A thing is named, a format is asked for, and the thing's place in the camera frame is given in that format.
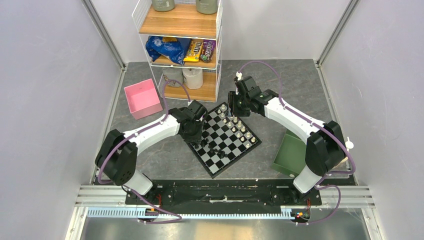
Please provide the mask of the black white chess board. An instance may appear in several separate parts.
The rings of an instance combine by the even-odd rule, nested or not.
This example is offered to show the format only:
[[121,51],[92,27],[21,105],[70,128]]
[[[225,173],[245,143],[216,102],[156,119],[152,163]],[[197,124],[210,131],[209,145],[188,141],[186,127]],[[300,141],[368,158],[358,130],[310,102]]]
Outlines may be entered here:
[[222,149],[225,151],[225,153],[227,154],[227,157],[219,159],[217,156],[213,156],[212,158],[208,160],[202,160],[193,151],[192,149],[193,143],[188,144],[189,149],[194,153],[195,157],[200,162],[202,167],[213,179],[262,143],[261,141],[260,144],[254,144],[253,146],[250,146],[250,147],[246,147],[245,145],[241,143],[239,144],[239,146],[236,146],[234,143],[230,143],[229,145],[226,144],[223,140],[221,140],[220,137],[218,137],[216,133],[214,133],[214,129],[210,125],[210,122],[213,119],[211,116],[211,113],[217,107],[218,106],[210,110],[208,112],[207,117],[204,120],[202,140],[208,139],[210,142],[214,141],[218,145],[219,149]]

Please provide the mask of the white wire wooden shelf rack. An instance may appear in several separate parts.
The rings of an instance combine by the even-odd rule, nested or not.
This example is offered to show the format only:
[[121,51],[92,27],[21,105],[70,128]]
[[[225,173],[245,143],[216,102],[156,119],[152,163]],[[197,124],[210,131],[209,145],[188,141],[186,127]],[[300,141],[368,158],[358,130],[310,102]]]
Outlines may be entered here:
[[[213,14],[202,14],[196,9],[194,0],[176,0],[170,11],[156,11],[150,0],[139,0],[131,14],[142,46],[150,36],[175,37],[195,40],[213,40],[216,47],[211,62],[188,62],[177,65],[164,56],[157,60],[147,55],[152,79],[160,95],[170,99],[191,99],[216,102],[221,81],[222,15],[223,4],[218,1],[218,9]],[[203,85],[199,89],[189,89],[185,93],[182,87],[164,85],[164,68],[201,69]]]

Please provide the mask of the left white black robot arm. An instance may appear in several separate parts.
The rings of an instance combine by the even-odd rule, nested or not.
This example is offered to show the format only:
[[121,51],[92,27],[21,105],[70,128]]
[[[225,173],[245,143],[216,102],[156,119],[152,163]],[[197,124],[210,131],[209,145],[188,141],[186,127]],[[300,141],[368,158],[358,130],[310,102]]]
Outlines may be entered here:
[[136,192],[144,204],[152,204],[157,191],[153,188],[154,183],[136,169],[138,156],[158,142],[177,135],[186,143],[199,144],[207,116],[207,108],[192,100],[188,106],[171,108],[159,119],[142,127],[125,132],[111,130],[95,158],[99,168],[98,183],[127,187]]

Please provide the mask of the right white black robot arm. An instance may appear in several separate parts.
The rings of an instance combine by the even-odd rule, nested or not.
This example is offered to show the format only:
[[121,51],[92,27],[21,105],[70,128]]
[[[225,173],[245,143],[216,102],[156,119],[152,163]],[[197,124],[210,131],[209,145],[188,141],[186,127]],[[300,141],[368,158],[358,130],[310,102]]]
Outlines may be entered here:
[[288,191],[292,203],[302,204],[309,198],[309,191],[350,156],[340,125],[333,120],[325,123],[299,111],[270,89],[262,91],[251,76],[237,72],[233,80],[236,90],[228,93],[231,116],[259,114],[281,124],[305,143],[305,167]]

